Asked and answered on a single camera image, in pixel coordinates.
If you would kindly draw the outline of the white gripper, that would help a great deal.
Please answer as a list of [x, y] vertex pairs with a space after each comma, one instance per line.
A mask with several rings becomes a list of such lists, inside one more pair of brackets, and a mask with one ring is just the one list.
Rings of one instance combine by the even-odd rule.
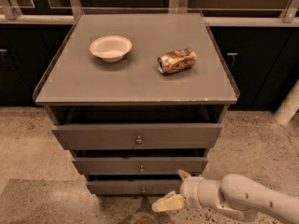
[[163, 198], [158, 199], [151, 206], [154, 212], [179, 210], [184, 207], [184, 204], [191, 208], [202, 207], [199, 201], [198, 190], [204, 178], [201, 176], [191, 176], [181, 169], [178, 169], [178, 175], [182, 180], [179, 188], [180, 194], [170, 191]]

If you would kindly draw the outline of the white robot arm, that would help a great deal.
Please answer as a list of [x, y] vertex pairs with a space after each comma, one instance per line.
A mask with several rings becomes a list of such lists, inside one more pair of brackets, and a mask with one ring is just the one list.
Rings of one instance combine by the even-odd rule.
[[190, 208], [211, 208], [243, 222], [253, 221], [259, 213], [283, 224], [299, 224], [299, 199], [269, 189], [243, 175], [228, 174], [222, 180], [191, 176], [178, 170], [182, 180], [180, 194], [170, 191], [152, 206], [154, 212]]

